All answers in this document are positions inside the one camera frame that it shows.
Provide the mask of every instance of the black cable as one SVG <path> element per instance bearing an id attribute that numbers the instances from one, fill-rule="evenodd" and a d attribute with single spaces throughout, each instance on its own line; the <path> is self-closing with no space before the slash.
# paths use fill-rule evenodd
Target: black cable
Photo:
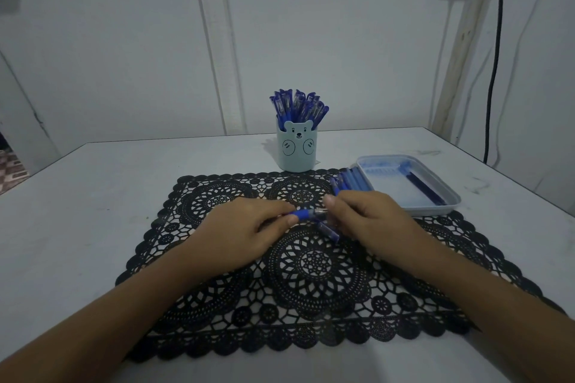
<path id="1" fill-rule="evenodd" d="M 487 91 L 487 115 L 485 116 L 485 153 L 483 154 L 483 163 L 487 163 L 489 156 L 489 125 L 491 123 L 491 97 L 493 96 L 493 85 L 497 74 L 497 64 L 499 63 L 499 44 L 501 42 L 501 23 L 503 22 L 503 0 L 499 0 L 499 9 L 497 10 L 497 32 L 495 34 L 495 55 L 493 57 L 493 70 L 491 71 L 491 82 Z"/>

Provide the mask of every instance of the bear face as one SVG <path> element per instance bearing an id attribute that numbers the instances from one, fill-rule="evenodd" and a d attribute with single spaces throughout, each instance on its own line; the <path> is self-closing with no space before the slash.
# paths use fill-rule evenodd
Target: bear face
<path id="1" fill-rule="evenodd" d="M 282 152 L 286 156 L 292 155 L 295 151 L 303 151 L 306 155 L 311 155 L 316 146 L 312 140 L 312 121 L 305 123 L 293 123 L 286 121 L 284 124 L 286 136 L 282 143 Z"/>

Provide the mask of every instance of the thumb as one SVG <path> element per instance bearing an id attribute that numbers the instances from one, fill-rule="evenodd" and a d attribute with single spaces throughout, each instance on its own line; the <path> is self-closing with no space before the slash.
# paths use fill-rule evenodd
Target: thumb
<path id="1" fill-rule="evenodd" d="M 324 205 L 327 210 L 339 220 L 339 222 L 346 226 L 349 231 L 357 235 L 359 225 L 363 217 L 355 212 L 349 205 L 340 198 L 327 194 L 323 199 Z"/>
<path id="2" fill-rule="evenodd" d="M 261 246 L 262 254 L 283 235 L 291 226 L 295 226 L 299 221 L 295 215 L 284 215 L 271 223 L 262 231 L 256 234 L 258 246 Z"/>

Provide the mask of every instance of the floor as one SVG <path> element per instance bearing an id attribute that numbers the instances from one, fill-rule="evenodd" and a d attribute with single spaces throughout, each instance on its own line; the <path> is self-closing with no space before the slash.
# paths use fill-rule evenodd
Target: floor
<path id="1" fill-rule="evenodd" d="M 30 175 L 9 148 L 0 150 L 0 194 L 24 182 Z"/>

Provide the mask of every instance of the light blue pen holder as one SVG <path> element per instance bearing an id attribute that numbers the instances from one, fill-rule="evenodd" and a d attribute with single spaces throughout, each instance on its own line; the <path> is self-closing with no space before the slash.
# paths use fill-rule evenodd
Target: light blue pen holder
<path id="1" fill-rule="evenodd" d="M 317 130 L 312 130 L 313 121 L 286 121 L 284 127 L 285 132 L 281 131 L 276 123 L 279 167 L 292 173 L 311 170 L 316 164 L 317 142 Z"/>

